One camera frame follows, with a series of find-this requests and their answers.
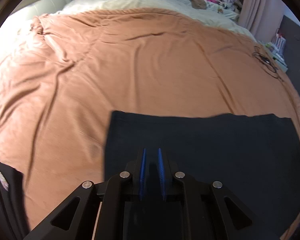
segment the metal bolt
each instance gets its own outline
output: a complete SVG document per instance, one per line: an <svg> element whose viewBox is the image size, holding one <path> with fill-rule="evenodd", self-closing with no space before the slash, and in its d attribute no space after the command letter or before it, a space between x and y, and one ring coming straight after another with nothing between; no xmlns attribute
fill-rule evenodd
<svg viewBox="0 0 300 240"><path fill-rule="evenodd" d="M85 181L84 183L82 183L82 187L84 188L90 188L91 186L92 186L91 181Z"/></svg>
<svg viewBox="0 0 300 240"><path fill-rule="evenodd" d="M215 188L222 188L222 182L216 180L212 183L212 186Z"/></svg>
<svg viewBox="0 0 300 240"><path fill-rule="evenodd" d="M176 174L174 174L177 178L182 179L184 178L185 174L182 171L178 171L176 172Z"/></svg>
<svg viewBox="0 0 300 240"><path fill-rule="evenodd" d="M127 178L130 176L130 173L128 171L123 171L120 173L121 178Z"/></svg>

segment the black cord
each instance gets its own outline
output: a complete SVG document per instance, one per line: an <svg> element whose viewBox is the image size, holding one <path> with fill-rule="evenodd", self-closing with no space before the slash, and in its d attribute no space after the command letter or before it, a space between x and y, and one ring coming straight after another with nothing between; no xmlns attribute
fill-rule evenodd
<svg viewBox="0 0 300 240"><path fill-rule="evenodd" d="M284 82L283 79L278 74L278 68L271 63L270 59L265 55L259 53L260 48L258 46L254 46L254 49L255 52L252 53L252 56L255 57L257 60L259 60L261 64L266 66L266 69L265 68L262 69L273 78L280 79L282 82Z"/></svg>

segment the curtain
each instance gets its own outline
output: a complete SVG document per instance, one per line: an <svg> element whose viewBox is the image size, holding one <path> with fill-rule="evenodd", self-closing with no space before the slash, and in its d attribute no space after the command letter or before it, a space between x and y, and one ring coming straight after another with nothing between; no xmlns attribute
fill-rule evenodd
<svg viewBox="0 0 300 240"><path fill-rule="evenodd" d="M283 18L281 0L244 0L238 25L248 29L258 41L271 41Z"/></svg>

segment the brown blanket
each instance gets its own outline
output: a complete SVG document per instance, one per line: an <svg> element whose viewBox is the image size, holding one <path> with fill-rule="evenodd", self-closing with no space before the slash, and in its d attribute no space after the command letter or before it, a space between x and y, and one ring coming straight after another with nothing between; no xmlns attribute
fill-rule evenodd
<svg viewBox="0 0 300 240"><path fill-rule="evenodd" d="M25 175L35 227L81 182L103 181L113 110L290 117L300 98L268 75L248 37L164 9L44 15L0 64L0 161Z"/></svg>

